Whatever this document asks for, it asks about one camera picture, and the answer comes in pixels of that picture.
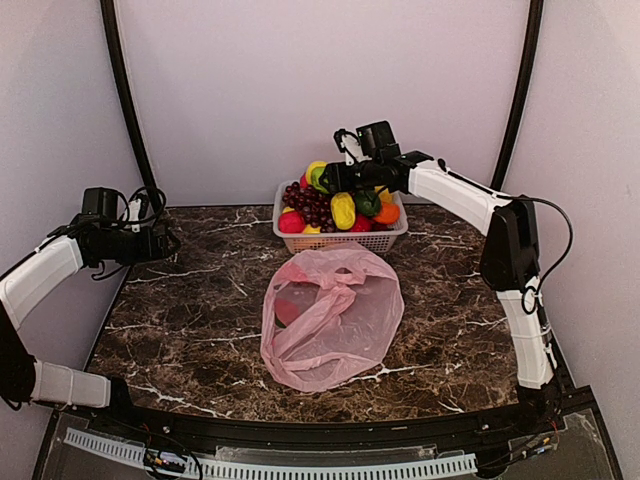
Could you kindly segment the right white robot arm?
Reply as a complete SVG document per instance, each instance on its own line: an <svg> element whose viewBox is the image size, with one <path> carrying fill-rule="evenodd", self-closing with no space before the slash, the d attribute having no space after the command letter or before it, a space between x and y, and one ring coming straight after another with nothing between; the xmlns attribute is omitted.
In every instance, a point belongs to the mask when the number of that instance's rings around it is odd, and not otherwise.
<svg viewBox="0 0 640 480"><path fill-rule="evenodd" d="M546 276L539 267L538 199L492 190L419 151L383 161L331 163L320 183L331 193L383 186L432 202L476 228L485 238L480 275L506 314L518 385L532 393L552 383L558 362L542 296Z"/></svg>

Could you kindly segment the dark purple grape bunch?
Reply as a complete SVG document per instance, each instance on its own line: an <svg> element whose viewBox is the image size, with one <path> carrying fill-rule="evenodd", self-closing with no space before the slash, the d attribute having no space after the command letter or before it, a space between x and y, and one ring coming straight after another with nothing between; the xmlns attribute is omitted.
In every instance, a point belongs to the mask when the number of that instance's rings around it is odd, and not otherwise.
<svg viewBox="0 0 640 480"><path fill-rule="evenodd" d="M283 210L295 210L300 213L306 225L321 227L321 233L335 233L337 228L330 211L330 197L316 191L313 187L302 189L299 182L288 184L281 196Z"/></svg>

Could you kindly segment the pink plastic bag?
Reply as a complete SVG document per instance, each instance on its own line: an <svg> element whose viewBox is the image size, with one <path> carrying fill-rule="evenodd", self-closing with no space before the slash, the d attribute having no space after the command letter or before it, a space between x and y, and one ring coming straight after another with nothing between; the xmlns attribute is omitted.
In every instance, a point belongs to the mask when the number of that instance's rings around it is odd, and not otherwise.
<svg viewBox="0 0 640 480"><path fill-rule="evenodd" d="M273 275L262 306L262 360L300 392L333 389L382 363L404 314L395 270L355 243L305 250ZM294 321L275 325L275 315Z"/></svg>

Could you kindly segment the yellow fruit from bag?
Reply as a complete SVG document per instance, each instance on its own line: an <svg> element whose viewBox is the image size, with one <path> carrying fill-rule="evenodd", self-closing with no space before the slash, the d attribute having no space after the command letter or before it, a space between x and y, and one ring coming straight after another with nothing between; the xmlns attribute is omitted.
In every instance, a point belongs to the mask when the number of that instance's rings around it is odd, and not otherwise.
<svg viewBox="0 0 640 480"><path fill-rule="evenodd" d="M392 204L394 202L393 194L389 192L387 186L376 186L375 193L382 204Z"/></svg>

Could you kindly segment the light green bag fruit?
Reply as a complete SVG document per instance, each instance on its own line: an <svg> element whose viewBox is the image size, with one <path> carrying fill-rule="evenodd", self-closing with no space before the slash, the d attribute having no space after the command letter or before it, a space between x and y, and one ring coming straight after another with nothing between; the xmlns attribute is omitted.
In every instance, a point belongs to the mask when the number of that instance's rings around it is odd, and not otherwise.
<svg viewBox="0 0 640 480"><path fill-rule="evenodd" d="M328 190L326 181L323 179L324 171L324 167L316 167L311 171L311 185L316 191L328 195L330 191Z"/></svg>

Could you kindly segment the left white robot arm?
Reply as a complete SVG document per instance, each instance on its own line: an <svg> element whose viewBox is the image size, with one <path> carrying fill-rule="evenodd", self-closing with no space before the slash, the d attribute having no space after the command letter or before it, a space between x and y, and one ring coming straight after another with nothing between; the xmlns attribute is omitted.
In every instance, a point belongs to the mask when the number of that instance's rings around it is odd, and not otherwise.
<svg viewBox="0 0 640 480"><path fill-rule="evenodd" d="M1 399L12 409L39 402L102 409L101 417L120 436L141 427L122 379L109 379L37 359L27 351L21 325L54 289L84 268L106 261L122 267L173 256L181 242L162 224L140 228L85 223L47 237L1 277Z"/></svg>

